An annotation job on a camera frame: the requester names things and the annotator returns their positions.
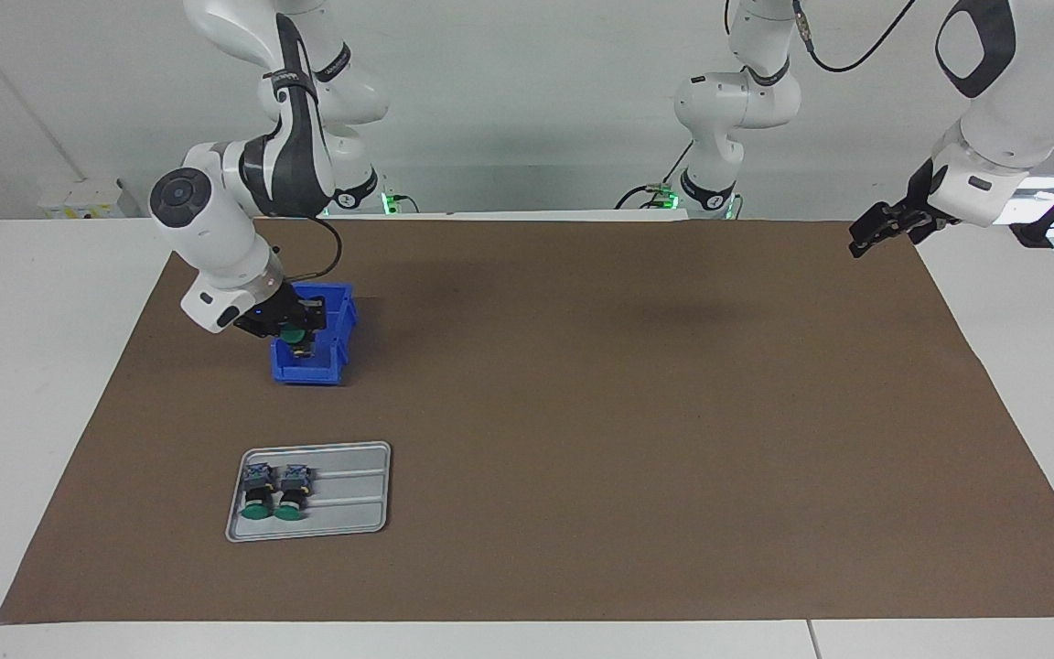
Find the blue plastic storage bin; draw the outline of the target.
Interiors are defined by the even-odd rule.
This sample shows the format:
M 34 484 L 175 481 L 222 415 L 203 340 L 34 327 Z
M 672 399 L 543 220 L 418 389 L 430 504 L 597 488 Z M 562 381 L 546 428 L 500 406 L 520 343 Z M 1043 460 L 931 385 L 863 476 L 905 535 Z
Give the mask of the blue plastic storage bin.
M 272 343 L 272 375 L 277 383 L 302 385 L 339 385 L 349 363 L 349 338 L 357 325 L 354 288 L 347 284 L 296 283 L 302 297 L 321 297 L 327 326 L 314 358 L 296 362 L 288 358 L 279 341 Z

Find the grey metal tray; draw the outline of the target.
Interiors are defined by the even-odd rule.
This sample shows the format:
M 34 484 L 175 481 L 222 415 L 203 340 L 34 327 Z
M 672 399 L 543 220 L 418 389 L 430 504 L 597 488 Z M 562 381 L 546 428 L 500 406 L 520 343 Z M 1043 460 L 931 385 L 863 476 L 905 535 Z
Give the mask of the grey metal tray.
M 240 472 L 247 464 L 266 462 L 275 470 L 274 509 L 279 503 L 279 477 L 288 464 L 311 470 L 311 495 L 304 520 L 286 522 L 272 513 L 266 520 L 245 520 Z M 320 535 L 378 534 L 386 523 L 392 471 L 392 446 L 384 441 L 254 448 L 240 459 L 239 477 L 231 496 L 225 537 L 232 543 L 293 541 Z

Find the white power box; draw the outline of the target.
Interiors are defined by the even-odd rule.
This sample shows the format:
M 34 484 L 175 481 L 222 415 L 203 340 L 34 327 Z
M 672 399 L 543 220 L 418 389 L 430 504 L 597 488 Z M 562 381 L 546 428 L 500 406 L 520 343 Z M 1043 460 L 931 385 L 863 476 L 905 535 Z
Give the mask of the white power box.
M 48 220 L 122 220 L 145 217 L 118 178 L 87 178 L 53 185 L 38 197 L 38 211 Z

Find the brown paper table mat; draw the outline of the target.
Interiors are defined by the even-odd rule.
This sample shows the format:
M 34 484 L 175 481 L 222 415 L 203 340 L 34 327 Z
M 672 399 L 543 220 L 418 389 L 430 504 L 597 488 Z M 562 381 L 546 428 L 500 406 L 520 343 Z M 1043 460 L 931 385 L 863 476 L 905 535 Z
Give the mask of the brown paper table mat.
M 841 222 L 340 226 L 346 382 L 167 260 L 0 622 L 1054 617 L 1054 491 L 915 247 Z M 254 448 L 392 446 L 378 534 L 232 543 Z

